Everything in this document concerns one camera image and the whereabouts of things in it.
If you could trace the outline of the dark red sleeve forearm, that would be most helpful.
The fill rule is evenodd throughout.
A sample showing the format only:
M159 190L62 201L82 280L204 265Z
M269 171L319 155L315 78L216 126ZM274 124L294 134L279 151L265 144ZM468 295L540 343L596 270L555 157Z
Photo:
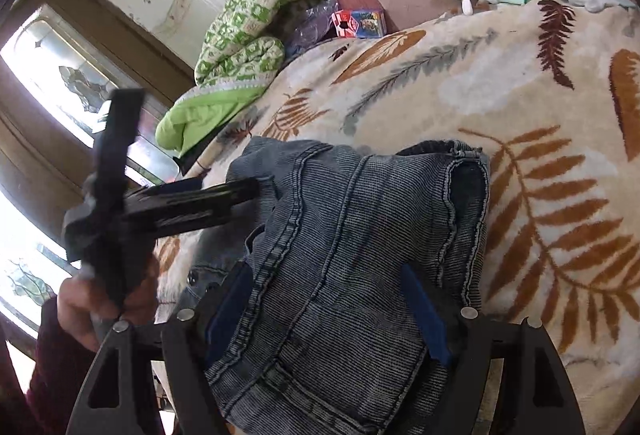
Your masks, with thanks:
M91 299L62 291L42 307L35 368L23 391L1 344L1 432L64 434L98 350Z

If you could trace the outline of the person's left hand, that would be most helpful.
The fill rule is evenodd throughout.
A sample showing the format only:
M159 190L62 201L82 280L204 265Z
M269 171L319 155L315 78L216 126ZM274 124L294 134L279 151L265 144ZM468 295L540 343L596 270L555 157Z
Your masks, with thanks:
M96 279L76 275L63 281L56 308L61 328L89 351L97 351L100 343L93 319L124 319L133 325L144 325L154 319L157 310L157 284L160 263L149 258L146 274L140 285L125 299L122 306L114 304Z

